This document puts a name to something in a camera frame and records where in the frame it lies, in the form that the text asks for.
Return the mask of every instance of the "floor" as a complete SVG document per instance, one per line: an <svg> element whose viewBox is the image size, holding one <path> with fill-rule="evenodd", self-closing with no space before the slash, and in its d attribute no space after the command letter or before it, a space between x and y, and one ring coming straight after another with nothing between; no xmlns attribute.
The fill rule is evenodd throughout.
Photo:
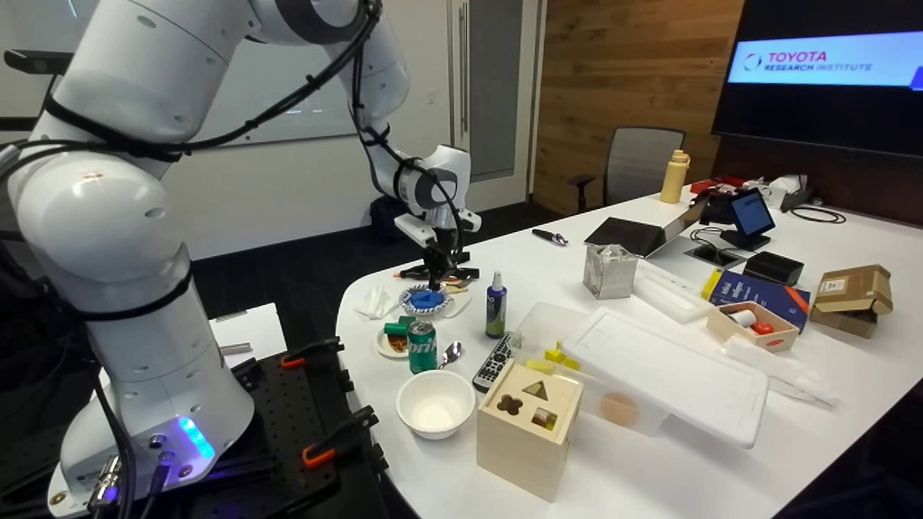
<svg viewBox="0 0 923 519"><path fill-rule="evenodd" d="M476 239L532 229L555 214L513 206L484 214ZM207 315L229 315L259 304L278 304L289 344L336 334L339 304L346 287L370 271L418 259L418 248L388 229L287 243L275 248L217 256L193 266ZM69 323L49 300L14 300L0 292L0 445L31 436L30 452L4 452L4 474L24 471L24 458L54 458L54 441L69 412L86 398L86 376L79 356L62 356ZM923 392L898 403L853 451L848 451L817 485L812 485L786 519L917 519L923 516Z"/></svg>

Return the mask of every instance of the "bottle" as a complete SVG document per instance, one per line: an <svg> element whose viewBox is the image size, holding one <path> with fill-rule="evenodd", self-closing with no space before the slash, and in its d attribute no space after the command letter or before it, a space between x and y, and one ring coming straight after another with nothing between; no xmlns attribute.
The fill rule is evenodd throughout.
<svg viewBox="0 0 923 519"><path fill-rule="evenodd" d="M506 337L507 331L507 289L503 287L499 271L493 271L493 287L489 287L489 337Z"/></svg>
<svg viewBox="0 0 923 519"><path fill-rule="evenodd" d="M683 150L673 150L663 174L662 203L677 206L692 160Z"/></svg>
<svg viewBox="0 0 923 519"><path fill-rule="evenodd" d="M408 360L412 376L429 373L438 366L432 323L412 321L408 344L411 344Z"/></svg>

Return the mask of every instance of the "chair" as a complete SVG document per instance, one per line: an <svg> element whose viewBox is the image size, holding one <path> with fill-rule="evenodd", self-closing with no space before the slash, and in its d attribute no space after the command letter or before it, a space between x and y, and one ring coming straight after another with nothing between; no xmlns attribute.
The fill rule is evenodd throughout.
<svg viewBox="0 0 923 519"><path fill-rule="evenodd" d="M673 150L683 147L688 134L673 128L618 128L602 176L602 206L662 190ZM594 174L568 178L576 189L576 212L585 212L585 184Z"/></svg>

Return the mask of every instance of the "small bowl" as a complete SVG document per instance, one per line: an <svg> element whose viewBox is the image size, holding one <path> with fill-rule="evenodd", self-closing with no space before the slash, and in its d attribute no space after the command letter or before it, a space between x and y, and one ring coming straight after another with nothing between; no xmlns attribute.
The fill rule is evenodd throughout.
<svg viewBox="0 0 923 519"><path fill-rule="evenodd" d="M418 439L450 439L476 408L467 377L444 369L422 373L399 389L399 415Z"/></svg>

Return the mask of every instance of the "white table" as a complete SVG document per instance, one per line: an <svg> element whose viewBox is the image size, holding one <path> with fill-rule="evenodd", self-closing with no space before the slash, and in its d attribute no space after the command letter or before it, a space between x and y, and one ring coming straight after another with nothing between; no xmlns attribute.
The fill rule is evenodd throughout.
<svg viewBox="0 0 923 519"><path fill-rule="evenodd" d="M474 300L457 321L438 323L441 344L461 341L465 359L450 369L474 376L484 360L491 341L484 330L484 289L493 271L503 271L512 289L507 330L517 330L533 304L555 304L574 312L613 307L618 312L644 312L669 318L633 304L597 304L584 289L584 239L607 216L644 223L669 223L677 206L662 206L654 197L626 206L579 214L543 229L572 239L555 248L527 232L474 246L474 262L483 279ZM894 315L879 321L871 341L830 334L809 325L791 359L817 369L827 389L840 396L838 409L791 400L771 392L765 422L752 451L725 445L689 424L669 418L662 436L641 436L579 415L572 431L572 457L559 497L548 504L476 464L474 424L450 441L418 441L396 415L396 392L411 377L408 364L388 360L376 349L385 321L356 312L370 289L408 289L396 271L380 271L350 287L339 315L339 334L346 344L344 364L352 373L356 396L372 403L380 424L372 431L380 441L390 477L403 500L428 519L441 516L701 516L741 519L773 516L799 490L806 490L827 464L838 462L865 431L878 424L923 376L923 347L917 334L923 294L923 232L848 214L845 226L814 226L793 216L776 216L767 252L806 262L803 284L817 289L822 271L865 262L885 266L894 292ZM692 243L675 243L653 262L699 287L712 266L689 259ZM692 347L719 349L705 331L705 321L688 325Z"/></svg>

